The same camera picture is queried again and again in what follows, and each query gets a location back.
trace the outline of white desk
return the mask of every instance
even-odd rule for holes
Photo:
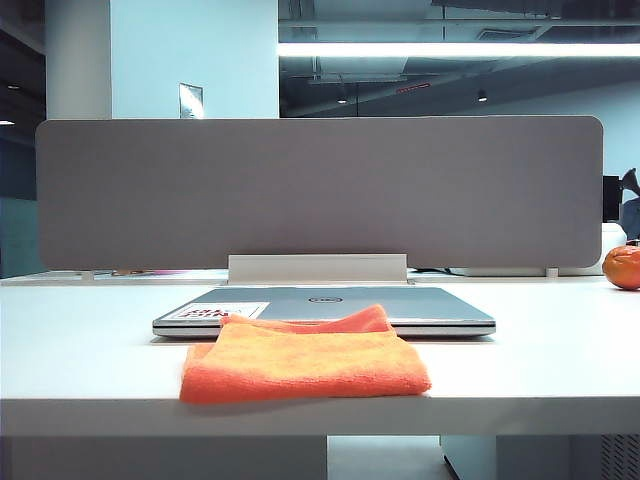
[[[177,400],[187,346],[151,334],[211,285],[18,283],[0,289],[7,437],[640,432],[640,291],[601,277],[425,280],[498,325],[416,343],[428,395],[214,406]]]

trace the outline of sticker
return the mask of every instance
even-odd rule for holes
[[[190,303],[163,318],[163,320],[220,320],[232,313],[257,318],[269,302]]]

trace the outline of microfiber cloth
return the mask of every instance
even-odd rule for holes
[[[380,305],[318,323],[230,315],[215,344],[187,353],[180,400],[417,395],[431,388],[417,352]]]

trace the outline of silver laptop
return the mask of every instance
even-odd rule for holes
[[[153,333],[215,338],[230,312],[261,320],[335,320],[381,304],[401,337],[471,337],[495,332],[493,318],[435,287],[220,287],[154,320]]]

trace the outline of ceiling light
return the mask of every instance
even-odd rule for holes
[[[280,43],[281,57],[640,57],[638,43]]]

